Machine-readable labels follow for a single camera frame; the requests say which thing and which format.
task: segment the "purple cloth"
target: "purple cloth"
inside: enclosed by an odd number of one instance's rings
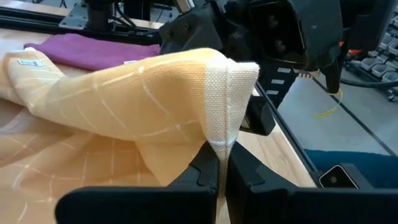
[[[43,44],[25,44],[43,52],[52,62],[87,70],[102,70],[159,55],[159,45],[122,44],[83,37],[78,34],[55,35]]]

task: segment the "wooden table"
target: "wooden table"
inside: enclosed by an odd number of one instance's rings
[[[42,6],[38,4],[31,4],[26,2],[0,0],[0,6],[6,6],[16,9],[25,9],[35,12],[45,12],[65,16],[70,9],[56,8],[49,6]],[[133,19],[134,23],[141,27],[158,28],[162,24],[158,22],[149,22]],[[16,30],[0,29],[0,58],[5,52],[9,50],[22,49],[24,43],[34,42],[41,43],[50,37],[48,34],[38,34],[33,32],[22,32]],[[82,73],[77,69],[71,69],[65,66],[60,66],[67,74]],[[8,108],[10,110],[18,110],[18,106],[11,105],[11,103],[0,100],[0,108]],[[2,117],[0,110],[0,126],[6,124],[6,117]],[[238,142],[262,161],[267,167],[272,169],[287,180],[301,187],[314,187],[315,184],[308,174],[306,168],[302,164],[298,155],[295,153],[292,145],[288,142],[285,134],[277,125],[269,136],[258,136],[251,133],[240,132]]]

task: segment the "white tag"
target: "white tag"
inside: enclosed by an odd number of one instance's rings
[[[267,95],[278,95],[279,91],[276,90],[267,90],[266,94]]]
[[[290,68],[278,68],[278,72],[290,73],[292,70]]]
[[[36,66],[36,67],[44,67],[44,64],[40,60],[19,59],[18,62],[21,65],[30,65],[30,66]]]
[[[285,80],[272,80],[271,81],[272,84],[280,84],[283,85],[285,83]]]
[[[127,62],[124,62],[124,64],[126,65],[126,64],[129,64],[129,63],[134,63],[134,62],[136,62],[136,60],[127,61]]]

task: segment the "towel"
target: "towel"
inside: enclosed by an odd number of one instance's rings
[[[43,52],[51,61],[91,71],[123,65],[159,55],[160,46],[141,46],[62,34],[48,38],[42,44],[25,44]]]
[[[258,71],[196,49],[72,78],[42,52],[7,53],[2,223],[53,223],[57,200],[82,186],[166,186],[205,141],[220,159],[216,220],[229,223],[228,157]]]

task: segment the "wrinkled fabric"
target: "wrinkled fabric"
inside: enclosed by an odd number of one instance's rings
[[[123,65],[159,55],[159,45],[141,46],[96,40],[78,34],[62,34],[42,44],[25,44],[43,52],[51,61],[91,71]]]
[[[1,68],[13,111],[0,116],[2,223],[53,223],[57,200],[82,186],[166,186],[205,141],[220,159],[217,222],[229,222],[226,166],[255,63],[197,49],[69,77],[27,49]]]

